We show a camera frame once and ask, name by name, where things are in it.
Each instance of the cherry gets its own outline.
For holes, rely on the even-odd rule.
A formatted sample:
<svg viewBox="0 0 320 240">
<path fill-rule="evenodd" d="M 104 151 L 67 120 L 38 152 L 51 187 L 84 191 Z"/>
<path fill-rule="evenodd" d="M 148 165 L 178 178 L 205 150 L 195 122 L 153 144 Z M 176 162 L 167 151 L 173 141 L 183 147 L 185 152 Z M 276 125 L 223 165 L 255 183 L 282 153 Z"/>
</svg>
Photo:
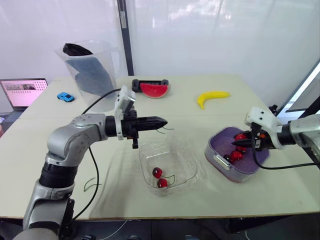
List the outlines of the cherry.
<svg viewBox="0 0 320 240">
<path fill-rule="evenodd" d="M 240 140 L 240 139 L 246 139 L 247 136 L 243 133 L 238 134 L 237 136 L 235 136 L 234 140 Z"/>
<path fill-rule="evenodd" d="M 228 154 L 224 155 L 223 157 L 225 160 L 227 160 L 231 164 L 234 164 L 236 162 L 236 160 L 232 159 Z"/>
<path fill-rule="evenodd" d="M 156 184 L 157 184 L 158 188 L 168 187 L 168 182 L 165 178 L 160 178 Z"/>
<path fill-rule="evenodd" d="M 236 161 L 236 160 L 243 159 L 243 158 L 244 158 L 244 155 L 243 155 L 241 152 L 235 150 L 235 151 L 232 151 L 232 152 L 231 152 L 230 158 L 231 158 L 232 160 Z"/>
<path fill-rule="evenodd" d="M 243 146 L 236 146 L 235 149 L 237 149 L 242 154 L 246 154 L 246 152 L 247 152 L 247 148 L 243 147 Z"/>
<path fill-rule="evenodd" d="M 230 155 L 228 155 L 228 154 L 224 155 L 223 158 L 224 158 L 225 160 L 227 160 L 227 161 L 230 161 L 230 159 L 231 159 L 231 158 L 230 158 Z"/>
<path fill-rule="evenodd" d="M 161 178 L 162 173 L 163 173 L 163 171 L 162 171 L 161 168 L 159 168 L 159 167 L 155 167 L 155 168 L 152 170 L 152 175 L 153 175 L 156 179 Z"/>
</svg>

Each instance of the toy banana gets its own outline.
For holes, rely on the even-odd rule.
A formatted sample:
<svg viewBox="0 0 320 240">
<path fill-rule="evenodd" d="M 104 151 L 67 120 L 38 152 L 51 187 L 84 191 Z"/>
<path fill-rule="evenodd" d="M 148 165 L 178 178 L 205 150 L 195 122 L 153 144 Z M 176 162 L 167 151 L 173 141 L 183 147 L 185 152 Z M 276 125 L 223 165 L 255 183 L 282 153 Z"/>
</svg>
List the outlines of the toy banana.
<svg viewBox="0 0 320 240">
<path fill-rule="evenodd" d="M 221 98 L 227 98 L 230 96 L 230 93 L 226 91 L 208 91 L 205 93 L 202 93 L 200 96 L 198 96 L 198 104 L 202 109 L 205 109 L 204 102 L 207 99 L 221 99 Z"/>
</svg>

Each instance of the robotic arm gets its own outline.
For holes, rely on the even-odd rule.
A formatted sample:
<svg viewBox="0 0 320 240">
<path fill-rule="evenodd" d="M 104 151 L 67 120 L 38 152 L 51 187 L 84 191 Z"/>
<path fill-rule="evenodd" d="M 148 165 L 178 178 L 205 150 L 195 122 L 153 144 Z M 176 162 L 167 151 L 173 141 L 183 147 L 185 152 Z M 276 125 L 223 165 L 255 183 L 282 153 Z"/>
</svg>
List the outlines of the robotic arm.
<svg viewBox="0 0 320 240">
<path fill-rule="evenodd" d="M 281 124 L 271 112 L 253 107 L 245 118 L 245 124 L 251 127 L 251 131 L 243 132 L 246 139 L 236 140 L 232 144 L 251 148 L 252 138 L 256 138 L 257 151 L 263 148 L 283 149 L 285 145 L 298 144 L 302 148 L 310 148 L 320 161 L 320 115 Z"/>
<path fill-rule="evenodd" d="M 135 93 L 123 87 L 115 103 L 115 116 L 83 114 L 50 135 L 41 176 L 35 182 L 23 218 L 24 231 L 15 240 L 41 239 L 42 235 L 44 239 L 58 239 L 61 228 L 72 220 L 74 200 L 70 196 L 74 179 L 91 144 L 117 136 L 120 140 L 133 139 L 132 148 L 136 149 L 139 131 L 156 130 L 167 124 L 157 116 L 137 117 L 134 102 Z"/>
</svg>

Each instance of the watermelon slice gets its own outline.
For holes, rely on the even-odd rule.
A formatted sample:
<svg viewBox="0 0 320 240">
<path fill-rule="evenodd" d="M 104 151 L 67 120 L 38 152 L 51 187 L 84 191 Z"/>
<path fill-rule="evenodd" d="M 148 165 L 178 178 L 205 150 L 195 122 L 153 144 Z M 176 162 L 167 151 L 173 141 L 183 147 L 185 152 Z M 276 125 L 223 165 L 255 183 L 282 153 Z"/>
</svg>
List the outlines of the watermelon slice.
<svg viewBox="0 0 320 240">
<path fill-rule="evenodd" d="M 147 95 L 149 98 L 161 98 L 163 97 L 166 92 L 168 91 L 168 85 L 155 85 L 155 84 L 148 84 L 148 83 L 141 83 L 140 88 L 142 92 Z"/>
</svg>

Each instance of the purple basket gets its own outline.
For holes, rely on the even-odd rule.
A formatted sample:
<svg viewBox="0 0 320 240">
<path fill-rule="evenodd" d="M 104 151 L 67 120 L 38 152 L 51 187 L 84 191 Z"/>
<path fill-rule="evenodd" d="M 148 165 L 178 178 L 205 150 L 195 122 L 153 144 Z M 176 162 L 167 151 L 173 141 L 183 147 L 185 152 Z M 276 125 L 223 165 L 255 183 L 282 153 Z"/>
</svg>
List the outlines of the purple basket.
<svg viewBox="0 0 320 240">
<path fill-rule="evenodd" d="M 234 141 L 234 136 L 241 132 L 242 130 L 239 128 L 227 127 L 209 139 L 208 146 L 205 150 L 207 160 L 228 179 L 235 182 L 244 182 L 259 169 L 253 159 L 252 149 L 250 147 L 247 148 L 244 158 L 236 161 L 234 164 L 229 163 L 223 158 L 224 155 L 229 155 L 236 149 L 236 146 L 231 143 Z M 263 164 L 268 156 L 269 151 L 267 149 L 256 152 L 256 157 L 260 164 Z M 228 169 L 223 167 L 223 164 L 217 160 L 217 157 L 229 165 Z"/>
</svg>

